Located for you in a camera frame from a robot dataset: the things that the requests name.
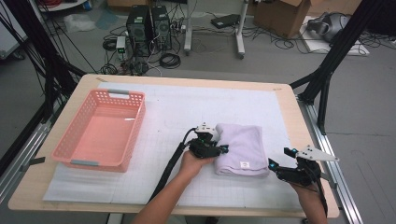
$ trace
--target white paper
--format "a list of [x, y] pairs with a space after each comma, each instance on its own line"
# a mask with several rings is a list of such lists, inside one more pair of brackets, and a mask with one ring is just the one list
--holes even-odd
[[[45, 201], [146, 204], [187, 130], [203, 122], [212, 127], [218, 123], [262, 126], [263, 147], [268, 158], [282, 166], [295, 167], [295, 160], [283, 154], [283, 147], [291, 146], [276, 94], [272, 91], [108, 82], [101, 83], [99, 87], [146, 94], [146, 115], [128, 171], [125, 174], [85, 171], [60, 164], [44, 197]], [[191, 133], [187, 140], [195, 137], [196, 134]], [[178, 169], [179, 162], [169, 179]], [[66, 180], [65, 176], [75, 178]], [[91, 193], [84, 193], [87, 189], [91, 189]], [[204, 167], [192, 180], [178, 204], [300, 207], [292, 188], [273, 173], [263, 179], [216, 175], [213, 164]]]

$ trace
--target human hand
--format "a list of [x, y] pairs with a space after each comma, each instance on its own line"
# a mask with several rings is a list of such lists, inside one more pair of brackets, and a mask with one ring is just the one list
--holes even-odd
[[191, 151], [186, 151], [183, 154], [178, 174], [187, 177], [188, 179], [193, 179], [199, 174], [204, 165], [209, 164], [214, 160], [215, 158], [199, 159], [196, 158]]

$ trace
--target box flap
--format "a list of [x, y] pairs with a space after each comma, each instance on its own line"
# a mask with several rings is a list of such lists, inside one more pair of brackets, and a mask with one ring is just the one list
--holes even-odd
[[[301, 3], [303, 0], [281, 0], [281, 1], [284, 2], [284, 3], [287, 3], [287, 4], [289, 4], [289, 5], [292, 5], [292, 6], [294, 6], [294, 7], [297, 7], [297, 6], [300, 5], [300, 3]], [[323, 0], [309, 0], [309, 1], [311, 2], [311, 6], [315, 6], [315, 5], [317, 5], [317, 4], [321, 3], [321, 2], [323, 2]]]

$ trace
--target wooden tabletop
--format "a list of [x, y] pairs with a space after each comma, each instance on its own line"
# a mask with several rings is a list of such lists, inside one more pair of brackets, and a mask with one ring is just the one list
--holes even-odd
[[[287, 84], [220, 81], [165, 77], [122, 77], [106, 75], [86, 75], [78, 83], [69, 102], [60, 117], [52, 127], [46, 141], [36, 157], [46, 157], [44, 163], [32, 165], [26, 172], [21, 183], [8, 202], [13, 210], [29, 211], [79, 211], [108, 213], [137, 213], [143, 207], [139, 204], [121, 203], [61, 203], [44, 202], [47, 191], [55, 172], [57, 161], [50, 158], [51, 151], [56, 147], [68, 124], [73, 119], [89, 90], [97, 88], [101, 82], [136, 83], [152, 85], [192, 86], [206, 88], [226, 88], [238, 90], [274, 91], [279, 102], [282, 117], [290, 138], [290, 143], [296, 148], [304, 148], [307, 144], [313, 146], [310, 133], [305, 124], [300, 107], [297, 104], [291, 87]], [[329, 206], [328, 217], [338, 217], [339, 209], [329, 184], [322, 181]], [[249, 216], [249, 217], [304, 217], [303, 210], [290, 211], [279, 209], [257, 208], [223, 208], [223, 207], [188, 207], [177, 206], [174, 214], [198, 216]]]

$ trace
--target human arm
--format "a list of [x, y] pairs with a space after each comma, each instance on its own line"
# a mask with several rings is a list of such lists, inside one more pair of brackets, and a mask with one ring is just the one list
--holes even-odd
[[183, 154], [177, 175], [134, 218], [132, 224], [165, 223], [178, 199], [201, 168], [214, 159], [198, 159], [190, 151]]
[[323, 204], [320, 200], [320, 195], [315, 191], [315, 185], [310, 185], [306, 188], [290, 184], [297, 192], [300, 205], [303, 208], [309, 224], [327, 224], [326, 214], [323, 209]]

